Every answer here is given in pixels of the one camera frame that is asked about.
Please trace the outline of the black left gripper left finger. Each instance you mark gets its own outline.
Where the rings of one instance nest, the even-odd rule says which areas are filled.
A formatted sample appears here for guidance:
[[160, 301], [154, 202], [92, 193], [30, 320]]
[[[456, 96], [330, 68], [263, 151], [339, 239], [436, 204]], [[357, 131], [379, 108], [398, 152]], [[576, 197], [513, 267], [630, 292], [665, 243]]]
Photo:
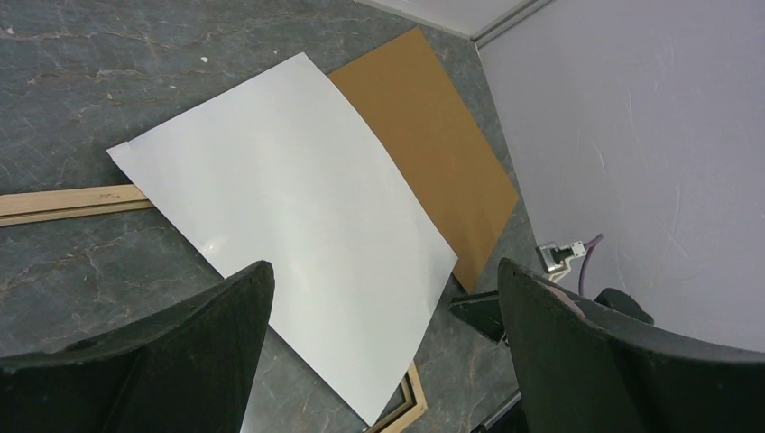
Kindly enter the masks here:
[[239, 431], [274, 289], [259, 261], [124, 327], [3, 358], [2, 431]]

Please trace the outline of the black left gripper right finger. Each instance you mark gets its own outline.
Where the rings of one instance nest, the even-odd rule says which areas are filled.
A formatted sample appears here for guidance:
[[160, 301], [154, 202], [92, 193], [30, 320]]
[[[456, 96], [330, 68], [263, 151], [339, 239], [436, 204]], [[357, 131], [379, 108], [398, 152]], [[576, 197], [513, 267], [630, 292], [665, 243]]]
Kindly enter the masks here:
[[497, 289], [530, 431], [763, 431], [762, 353], [643, 323], [509, 259]]

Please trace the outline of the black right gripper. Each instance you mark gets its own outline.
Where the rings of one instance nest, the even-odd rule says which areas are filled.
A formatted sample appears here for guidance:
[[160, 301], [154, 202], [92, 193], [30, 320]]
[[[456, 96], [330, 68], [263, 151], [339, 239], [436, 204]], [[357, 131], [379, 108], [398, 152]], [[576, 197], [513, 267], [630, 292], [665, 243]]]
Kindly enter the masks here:
[[449, 312], [497, 345], [508, 345], [497, 291], [455, 297]]

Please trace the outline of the landscape photo print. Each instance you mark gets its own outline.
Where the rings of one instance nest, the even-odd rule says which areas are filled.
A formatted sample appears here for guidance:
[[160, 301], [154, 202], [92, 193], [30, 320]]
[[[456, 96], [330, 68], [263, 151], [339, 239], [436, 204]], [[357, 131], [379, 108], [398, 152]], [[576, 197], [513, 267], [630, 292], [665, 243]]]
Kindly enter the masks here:
[[108, 155], [221, 276], [269, 262], [271, 328], [364, 423], [380, 417], [456, 254], [307, 54]]

